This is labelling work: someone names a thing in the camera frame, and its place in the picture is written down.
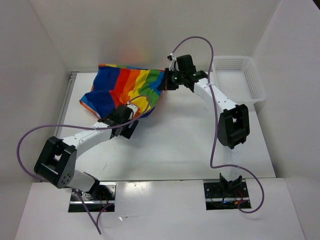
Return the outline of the rainbow striped shorts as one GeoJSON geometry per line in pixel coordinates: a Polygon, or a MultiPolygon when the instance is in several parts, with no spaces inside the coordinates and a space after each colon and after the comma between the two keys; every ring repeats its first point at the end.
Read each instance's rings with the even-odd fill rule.
{"type": "Polygon", "coordinates": [[[143,69],[115,64],[100,64],[91,90],[79,103],[97,118],[104,118],[119,105],[131,101],[139,116],[145,109],[148,116],[160,99],[158,89],[164,79],[160,69],[143,69]]]}

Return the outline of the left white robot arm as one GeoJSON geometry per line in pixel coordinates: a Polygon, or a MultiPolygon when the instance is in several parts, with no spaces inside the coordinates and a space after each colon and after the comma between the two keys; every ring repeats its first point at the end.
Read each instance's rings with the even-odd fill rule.
{"type": "Polygon", "coordinates": [[[100,181],[89,173],[76,170],[76,160],[91,148],[113,137],[129,139],[139,123],[134,120],[138,110],[132,103],[119,105],[108,116],[99,119],[92,126],[93,129],[62,139],[50,137],[34,166],[35,173],[58,189],[76,189],[87,199],[96,199],[102,190],[100,181]]]}

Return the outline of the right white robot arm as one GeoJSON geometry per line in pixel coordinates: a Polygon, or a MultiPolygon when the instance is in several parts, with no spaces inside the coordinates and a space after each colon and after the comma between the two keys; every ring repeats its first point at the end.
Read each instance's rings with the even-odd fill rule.
{"type": "Polygon", "coordinates": [[[197,70],[191,55],[170,54],[169,67],[164,70],[164,87],[176,90],[180,85],[201,97],[214,113],[214,139],[210,161],[214,160],[216,145],[223,147],[221,165],[210,163],[212,169],[229,168],[219,174],[219,191],[223,197],[230,197],[242,184],[240,158],[243,144],[250,134],[249,109],[245,104],[237,104],[222,93],[211,81],[210,74],[197,70]]]}

